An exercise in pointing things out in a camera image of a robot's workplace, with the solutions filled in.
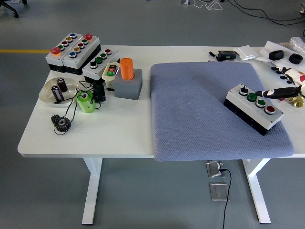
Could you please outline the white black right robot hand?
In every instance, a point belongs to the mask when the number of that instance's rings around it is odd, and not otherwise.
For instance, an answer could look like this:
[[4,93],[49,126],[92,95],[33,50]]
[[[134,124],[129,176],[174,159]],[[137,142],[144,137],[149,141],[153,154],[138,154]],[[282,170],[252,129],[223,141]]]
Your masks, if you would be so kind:
[[292,87],[277,88],[267,91],[257,91],[255,95],[269,99],[293,98],[298,95],[305,96],[305,74],[294,68],[272,67],[273,71],[280,75],[281,79],[293,84]]

